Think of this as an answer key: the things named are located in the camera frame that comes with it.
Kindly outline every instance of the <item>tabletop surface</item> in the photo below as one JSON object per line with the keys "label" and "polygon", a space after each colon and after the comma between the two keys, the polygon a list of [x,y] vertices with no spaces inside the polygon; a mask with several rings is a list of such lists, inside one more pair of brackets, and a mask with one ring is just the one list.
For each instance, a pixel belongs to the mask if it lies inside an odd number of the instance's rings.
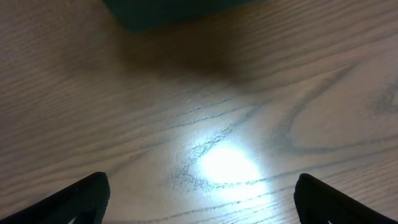
{"label": "tabletop surface", "polygon": [[104,223],[298,223],[309,173],[398,220],[398,1],[268,0],[132,34],[0,2],[0,218],[96,171]]}

